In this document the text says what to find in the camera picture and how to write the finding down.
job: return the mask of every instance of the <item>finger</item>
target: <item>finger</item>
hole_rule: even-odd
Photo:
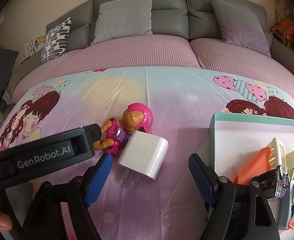
[[[5,214],[0,212],[0,231],[1,232],[7,232],[12,229],[12,221],[10,217]]]

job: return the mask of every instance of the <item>cartoon blanket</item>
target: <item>cartoon blanket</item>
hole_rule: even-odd
[[[201,236],[207,212],[188,171],[188,157],[205,142],[216,112],[294,119],[294,101],[272,85],[204,69],[179,67],[113,68],[54,78],[31,88],[0,129],[0,150],[92,123],[120,118],[134,102],[153,111],[151,133],[169,149],[156,181],[126,174],[113,156],[113,168],[90,214],[102,239],[191,239]],[[43,177],[53,184],[82,175],[92,159]],[[64,210],[66,229],[75,239]]]

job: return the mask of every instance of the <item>power adapter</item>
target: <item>power adapter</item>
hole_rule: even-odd
[[[132,171],[139,173],[134,184],[137,187],[142,175],[155,180],[168,150],[168,141],[162,137],[133,131],[126,144],[118,164],[129,171],[124,179],[127,182]]]

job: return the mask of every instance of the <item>box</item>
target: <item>box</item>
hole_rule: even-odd
[[[239,171],[274,137],[280,139],[286,153],[294,151],[294,120],[278,117],[216,113],[210,126],[211,166],[218,176],[233,180]],[[270,203],[276,222],[279,220],[280,200]],[[294,239],[294,230],[280,231],[281,239]]]

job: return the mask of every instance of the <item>gray sofa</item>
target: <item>gray sofa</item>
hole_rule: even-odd
[[[89,0],[49,23],[46,31],[67,17],[72,17],[67,51],[84,49],[90,46],[94,39],[99,6],[108,1],[111,0]],[[272,58],[294,75],[294,53],[269,34],[265,8],[248,0],[222,1],[246,8],[257,16],[267,38]],[[186,40],[221,39],[219,25],[209,0],[153,0],[151,15],[153,34],[174,35]],[[7,87],[10,95],[13,94],[17,84],[40,65],[40,55],[41,51],[13,70]]]

